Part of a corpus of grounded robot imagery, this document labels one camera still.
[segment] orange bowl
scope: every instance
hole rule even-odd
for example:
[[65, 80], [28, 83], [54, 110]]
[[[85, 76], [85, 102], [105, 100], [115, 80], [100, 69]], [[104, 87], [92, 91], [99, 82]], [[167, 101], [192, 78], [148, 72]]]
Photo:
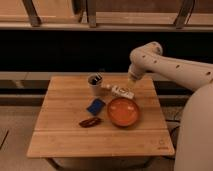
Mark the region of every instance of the orange bowl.
[[119, 97], [107, 106], [107, 114], [112, 123], [118, 126], [130, 126], [139, 118], [139, 107], [130, 99]]

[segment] black wall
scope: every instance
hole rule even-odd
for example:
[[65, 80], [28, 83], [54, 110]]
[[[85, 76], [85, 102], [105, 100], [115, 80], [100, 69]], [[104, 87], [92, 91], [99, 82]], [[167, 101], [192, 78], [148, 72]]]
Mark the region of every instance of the black wall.
[[150, 41], [165, 56], [213, 63], [213, 33], [0, 31], [0, 71], [127, 72], [129, 53]]

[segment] floor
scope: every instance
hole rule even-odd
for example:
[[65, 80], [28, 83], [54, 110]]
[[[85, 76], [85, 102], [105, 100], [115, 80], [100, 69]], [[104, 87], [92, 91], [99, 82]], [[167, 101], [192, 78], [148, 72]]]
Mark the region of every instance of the floor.
[[[178, 119], [181, 107], [164, 107], [163, 112], [167, 119]], [[38, 106], [0, 106], [0, 143], [7, 130], [8, 136], [0, 149], [0, 170], [4, 171], [54, 171], [43, 159], [29, 159], [26, 152], [29, 146], [33, 128], [38, 116]], [[168, 122], [169, 128], [177, 123]], [[174, 160], [165, 157], [156, 157], [150, 166], [141, 169], [134, 165], [141, 164], [147, 158], [86, 158], [86, 159], [56, 159], [64, 170], [74, 171], [172, 171]]]

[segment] table leg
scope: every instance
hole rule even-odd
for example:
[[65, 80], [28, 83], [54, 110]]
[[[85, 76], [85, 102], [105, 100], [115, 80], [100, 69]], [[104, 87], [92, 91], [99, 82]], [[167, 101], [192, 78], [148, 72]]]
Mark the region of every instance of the table leg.
[[54, 169], [59, 170], [61, 168], [60, 165], [58, 165], [55, 160], [53, 160], [53, 158], [45, 158], [47, 160], [47, 162], [54, 167]]

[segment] cabinet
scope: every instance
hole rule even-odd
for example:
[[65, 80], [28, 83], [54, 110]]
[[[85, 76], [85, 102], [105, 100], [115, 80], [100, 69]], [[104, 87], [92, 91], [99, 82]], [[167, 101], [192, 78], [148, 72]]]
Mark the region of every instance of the cabinet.
[[[72, 0], [32, 0], [31, 2], [42, 23], [75, 23], [81, 15], [80, 11], [75, 11]], [[29, 14], [22, 0], [0, 0], [0, 22], [28, 22], [28, 17]]]

